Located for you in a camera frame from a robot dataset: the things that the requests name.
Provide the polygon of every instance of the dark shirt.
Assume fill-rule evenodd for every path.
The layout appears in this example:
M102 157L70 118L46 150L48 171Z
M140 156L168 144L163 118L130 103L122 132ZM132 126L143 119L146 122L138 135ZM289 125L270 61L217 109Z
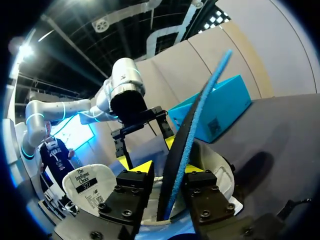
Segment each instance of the dark shirt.
M66 145L58 138L57 146L48 149L46 144L44 143L40 148L40 154L43 162L43 169L45 170L48 166L55 181L59 184L62 190L62 180L64 177L74 170L74 167L71 165L68 159L69 150Z

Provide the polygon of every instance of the ceiling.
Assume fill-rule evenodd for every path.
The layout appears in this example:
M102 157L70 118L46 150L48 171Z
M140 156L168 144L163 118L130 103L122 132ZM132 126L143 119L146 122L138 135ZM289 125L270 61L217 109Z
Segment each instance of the ceiling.
M116 60L144 60L147 51L150 56L147 39L158 30L177 26L178 32L158 35L151 55L204 31L204 24L219 8L216 1L202 0L203 7L196 9L195 1L54 1L34 26L29 43L32 54L20 65L16 112L23 118L30 90L72 100L92 98L111 75Z

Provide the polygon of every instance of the blue box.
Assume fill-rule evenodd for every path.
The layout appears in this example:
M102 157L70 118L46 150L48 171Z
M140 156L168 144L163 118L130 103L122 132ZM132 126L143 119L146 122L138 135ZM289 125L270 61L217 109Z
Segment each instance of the blue box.
M198 94L168 111L168 115L177 130ZM203 106L195 137L204 142L212 143L250 104L251 99L248 90L240 75L217 83Z

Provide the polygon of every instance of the beige wall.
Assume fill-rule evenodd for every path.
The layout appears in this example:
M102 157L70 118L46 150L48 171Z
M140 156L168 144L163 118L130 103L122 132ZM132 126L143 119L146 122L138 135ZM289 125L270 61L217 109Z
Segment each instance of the beige wall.
M252 44L276 97L317 92L317 51L280 0L219 0L216 5L228 13Z
M220 80L241 74L252 99L274 96L267 72L246 37L232 21L221 26L208 29L136 63L145 84L144 100L148 108L161 106L169 110L198 93L228 49L233 50L233 55ZM161 134L156 121L150 124L158 135ZM77 150L82 163L108 165L115 161L116 149L111 132L120 127L121 124L116 121L91 124L95 137ZM126 146L133 151L154 136L146 125L125 137Z

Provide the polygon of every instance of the white robotic arm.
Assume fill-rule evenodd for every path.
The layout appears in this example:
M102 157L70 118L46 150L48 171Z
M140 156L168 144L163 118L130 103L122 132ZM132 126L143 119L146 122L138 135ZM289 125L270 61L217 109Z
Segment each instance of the white robotic arm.
M79 114L82 124L115 121L118 117L125 118L126 112L132 114L133 111L143 109L145 92L135 62L130 58L121 58L113 65L112 77L104 81L93 107L89 99L68 102L30 101L25 109L27 132L21 144L23 155L27 159L34 157L35 148L46 136L45 121L63 120L76 114Z

